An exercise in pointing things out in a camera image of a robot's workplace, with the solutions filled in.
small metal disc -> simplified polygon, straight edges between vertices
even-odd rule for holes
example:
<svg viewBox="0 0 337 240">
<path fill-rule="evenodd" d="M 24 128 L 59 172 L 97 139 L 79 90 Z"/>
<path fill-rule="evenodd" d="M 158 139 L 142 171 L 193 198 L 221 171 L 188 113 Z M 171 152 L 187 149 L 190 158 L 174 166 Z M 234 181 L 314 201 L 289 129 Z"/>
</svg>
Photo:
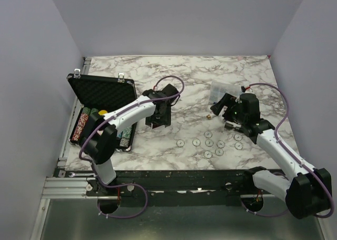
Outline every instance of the small metal disc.
<svg viewBox="0 0 337 240">
<path fill-rule="evenodd" d="M 196 138 L 196 139 L 193 140 L 192 144 L 194 146 L 199 146 L 200 145 L 200 140 Z"/>
<path fill-rule="evenodd" d="M 183 147 L 184 145 L 185 145 L 184 140 L 178 140 L 178 141 L 177 141 L 177 146 L 178 146 L 178 147 Z"/>
<path fill-rule="evenodd" d="M 242 149 L 243 148 L 243 145 L 242 145 L 242 143 L 236 143 L 235 144 L 235 149 Z"/>
<path fill-rule="evenodd" d="M 223 150 L 220 149 L 220 148 L 218 148 L 218 149 L 215 150 L 215 153 L 216 153 L 217 156 L 222 156 L 223 155 Z"/>
<path fill-rule="evenodd" d="M 204 156 L 205 156 L 205 158 L 211 158 L 212 153 L 210 151 L 205 151 Z"/>
<path fill-rule="evenodd" d="M 206 131 L 205 133 L 204 133 L 204 136 L 206 137 L 206 138 L 211 138 L 212 137 L 212 132 L 210 132 L 210 131 Z"/>
<path fill-rule="evenodd" d="M 87 184 L 86 187 L 85 187 L 85 189 L 89 192 L 89 191 L 91 191 L 93 189 L 93 187 L 92 187 L 92 185 Z"/>
<path fill-rule="evenodd" d="M 242 135 L 240 135 L 240 134 L 235 134 L 235 135 L 234 135 L 234 139 L 235 139 L 236 141 L 241 141 L 241 140 L 242 140 Z"/>
<path fill-rule="evenodd" d="M 205 142 L 205 144 L 206 144 L 206 146 L 208 146 L 208 147 L 212 147 L 214 143 L 213 143 L 213 140 L 207 139 L 206 142 Z"/>
<path fill-rule="evenodd" d="M 223 147 L 225 147 L 225 142 L 224 142 L 224 141 L 217 141 L 216 145 L 217 145 L 219 148 L 223 148 Z"/>
<path fill-rule="evenodd" d="M 133 189 L 135 189 L 135 186 L 134 186 L 134 185 L 128 185 L 128 186 L 127 186 L 127 190 L 128 190 L 128 191 L 132 192 Z"/>
</svg>

poker chip case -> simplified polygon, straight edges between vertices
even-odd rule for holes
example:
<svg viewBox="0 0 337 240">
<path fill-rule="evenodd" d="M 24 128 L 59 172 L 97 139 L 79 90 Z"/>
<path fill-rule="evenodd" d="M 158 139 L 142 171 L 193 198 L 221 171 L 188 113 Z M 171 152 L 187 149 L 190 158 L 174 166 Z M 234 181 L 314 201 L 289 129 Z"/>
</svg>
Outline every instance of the poker chip case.
<svg viewBox="0 0 337 240">
<path fill-rule="evenodd" d="M 74 139 L 78 132 L 77 126 L 80 123 L 85 124 L 89 116 L 88 112 L 92 113 L 93 110 L 115 111 L 137 99 L 134 81 L 125 79 L 121 74 L 118 78 L 69 74 L 67 80 L 82 104 L 82 109 L 69 137 L 69 142 L 73 145 L 78 144 L 78 140 Z M 117 149 L 127 152 L 131 150 L 136 126 L 136 123 L 133 124 L 117 138 Z"/>
</svg>

metal washer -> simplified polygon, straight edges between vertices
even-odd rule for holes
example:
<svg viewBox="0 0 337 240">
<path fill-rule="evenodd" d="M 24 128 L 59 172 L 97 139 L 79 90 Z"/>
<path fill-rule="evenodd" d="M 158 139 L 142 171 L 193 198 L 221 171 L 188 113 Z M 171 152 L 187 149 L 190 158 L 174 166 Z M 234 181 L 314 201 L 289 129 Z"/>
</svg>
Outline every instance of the metal washer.
<svg viewBox="0 0 337 240">
<path fill-rule="evenodd" d="M 179 139 L 179 140 L 177 141 L 177 146 L 178 146 L 178 147 L 183 147 L 184 145 L 185 145 L 185 141 L 184 141 L 184 140 Z"/>
<path fill-rule="evenodd" d="M 205 151 L 204 152 L 204 156 L 205 156 L 205 158 L 211 158 L 212 157 L 212 153 L 210 151 Z"/>
<path fill-rule="evenodd" d="M 243 144 L 237 142 L 237 143 L 235 144 L 235 149 L 242 150 L 242 149 L 243 149 Z"/>
<path fill-rule="evenodd" d="M 213 140 L 211 140 L 211 139 L 207 139 L 206 141 L 205 141 L 205 145 L 207 146 L 207 147 L 212 147 L 213 146 Z"/>
<path fill-rule="evenodd" d="M 234 135 L 234 139 L 235 139 L 236 141 L 241 141 L 241 140 L 242 140 L 242 135 L 240 135 L 240 134 L 235 134 L 235 135 Z"/>
<path fill-rule="evenodd" d="M 216 145 L 217 145 L 219 148 L 223 148 L 223 147 L 225 147 L 225 142 L 224 142 L 224 141 L 217 141 Z"/>
<path fill-rule="evenodd" d="M 206 138 L 211 138 L 211 137 L 213 136 L 213 134 L 212 134 L 212 132 L 210 132 L 210 131 L 206 131 L 206 132 L 204 133 L 204 136 L 205 136 Z"/>
<path fill-rule="evenodd" d="M 220 149 L 220 148 L 218 148 L 218 149 L 215 150 L 215 153 L 216 153 L 217 156 L 222 156 L 223 155 L 223 150 Z"/>
<path fill-rule="evenodd" d="M 197 146 L 200 145 L 200 140 L 196 138 L 196 139 L 194 139 L 194 140 L 192 141 L 192 144 L 193 144 L 195 147 L 197 147 Z"/>
</svg>

clear plastic container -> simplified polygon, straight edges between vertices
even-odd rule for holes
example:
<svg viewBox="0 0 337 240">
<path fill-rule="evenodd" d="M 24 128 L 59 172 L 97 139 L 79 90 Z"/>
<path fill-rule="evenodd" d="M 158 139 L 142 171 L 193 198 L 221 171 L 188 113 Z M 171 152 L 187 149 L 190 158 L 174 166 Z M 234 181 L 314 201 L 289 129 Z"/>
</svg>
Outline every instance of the clear plastic container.
<svg viewBox="0 0 337 240">
<path fill-rule="evenodd" d="M 221 100 L 225 93 L 231 94 L 235 97 L 239 97 L 243 94 L 241 86 L 212 81 L 209 104 L 214 105 L 217 103 Z"/>
</svg>

gray floor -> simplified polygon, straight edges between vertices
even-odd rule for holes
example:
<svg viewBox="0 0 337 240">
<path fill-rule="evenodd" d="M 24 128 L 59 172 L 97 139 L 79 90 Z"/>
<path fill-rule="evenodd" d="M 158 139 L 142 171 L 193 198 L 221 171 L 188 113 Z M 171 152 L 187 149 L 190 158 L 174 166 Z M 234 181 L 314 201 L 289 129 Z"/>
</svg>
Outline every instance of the gray floor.
<svg viewBox="0 0 337 240">
<path fill-rule="evenodd" d="M 119 214 L 131 214 L 139 208 L 120 208 Z M 284 209 L 275 198 L 265 202 L 264 211 Z M 240 207 L 149 207 L 134 219 L 98 217 L 95 200 L 53 200 L 45 223 L 44 240 L 179 240 L 179 239 L 323 239 L 314 217 L 297 220 L 290 214 L 279 218 L 261 218 Z"/>
</svg>

